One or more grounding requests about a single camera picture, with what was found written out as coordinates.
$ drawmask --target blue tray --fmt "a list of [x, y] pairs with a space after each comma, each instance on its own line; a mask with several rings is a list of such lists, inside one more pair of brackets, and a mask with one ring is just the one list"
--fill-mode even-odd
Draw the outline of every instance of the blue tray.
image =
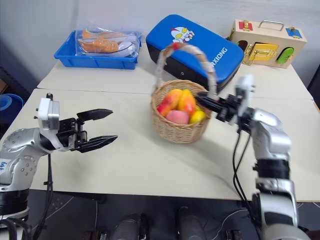
[[65, 67], [135, 69], [138, 63], [138, 57], [76, 56], [75, 36], [76, 31], [71, 32], [67, 40], [54, 54], [54, 58], [59, 59]]

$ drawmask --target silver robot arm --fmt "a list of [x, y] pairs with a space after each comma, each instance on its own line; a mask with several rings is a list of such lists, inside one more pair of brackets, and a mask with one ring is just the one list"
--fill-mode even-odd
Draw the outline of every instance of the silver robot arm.
[[118, 136], [99, 136], [87, 140], [83, 124], [112, 113], [95, 109], [77, 114], [76, 118], [59, 120], [59, 102], [52, 94], [41, 98], [37, 116], [39, 127], [23, 128], [10, 134], [0, 150], [0, 219], [28, 217], [28, 194], [40, 157], [52, 153], [79, 151], [85, 153], [112, 143]]
[[252, 136], [257, 171], [255, 180], [259, 192], [252, 195], [251, 210], [254, 224], [265, 240], [310, 240], [298, 228], [295, 186], [290, 180], [291, 141], [282, 123], [273, 114], [262, 109], [248, 107], [254, 92], [253, 77], [241, 77], [235, 86], [235, 95], [215, 101], [201, 92], [196, 100], [202, 106], [217, 113], [216, 118]]

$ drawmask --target table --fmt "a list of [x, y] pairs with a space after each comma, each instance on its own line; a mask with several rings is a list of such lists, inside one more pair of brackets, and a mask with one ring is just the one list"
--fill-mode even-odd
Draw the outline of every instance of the table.
[[[177, 196], [238, 200], [232, 185], [232, 151], [236, 126], [212, 119], [203, 137], [191, 144], [162, 139], [152, 129], [149, 94], [35, 89], [5, 137], [14, 130], [38, 126], [33, 119], [40, 98], [47, 92], [60, 102], [60, 119], [76, 113], [107, 108], [114, 114], [83, 126], [88, 138], [118, 135], [112, 144], [80, 153], [52, 154], [55, 191]], [[299, 202], [320, 201], [320, 114], [310, 99], [254, 98], [253, 107], [272, 112], [283, 122], [292, 140], [291, 178]], [[237, 157], [247, 136], [243, 134]], [[255, 158], [249, 144], [239, 168], [244, 192], [251, 198], [255, 189]], [[47, 158], [38, 163], [32, 189], [44, 190]]]
[[[64, 67], [58, 61], [37, 86], [40, 89], [150, 94], [155, 84], [156, 64], [151, 60], [147, 45], [142, 44], [135, 70]], [[254, 75], [255, 98], [310, 99], [294, 68], [241, 64], [233, 80], [221, 91], [220, 97], [234, 92], [239, 76]], [[164, 71], [165, 81], [176, 79]]]

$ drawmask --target blue zippered case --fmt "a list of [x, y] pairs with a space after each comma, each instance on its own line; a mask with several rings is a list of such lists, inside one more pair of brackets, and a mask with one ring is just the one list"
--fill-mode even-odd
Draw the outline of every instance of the blue zippered case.
[[[243, 50], [233, 42], [182, 16], [169, 15], [146, 37], [151, 59], [156, 63], [160, 51], [174, 42], [197, 46], [206, 54], [218, 77], [218, 92], [232, 79], [244, 58]], [[195, 56], [178, 50], [166, 63], [164, 69], [177, 79], [191, 80], [208, 89], [207, 74]]]

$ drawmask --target white wall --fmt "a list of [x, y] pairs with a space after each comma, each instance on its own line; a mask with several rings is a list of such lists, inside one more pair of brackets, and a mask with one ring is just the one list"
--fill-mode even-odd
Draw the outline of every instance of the white wall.
[[320, 64], [319, 0], [0, 0], [0, 40], [41, 81], [56, 62], [53, 54], [76, 27], [78, 13], [78, 23], [144, 35], [169, 14], [221, 36], [229, 35], [234, 19], [284, 22], [301, 28], [308, 40], [293, 62], [305, 85]]

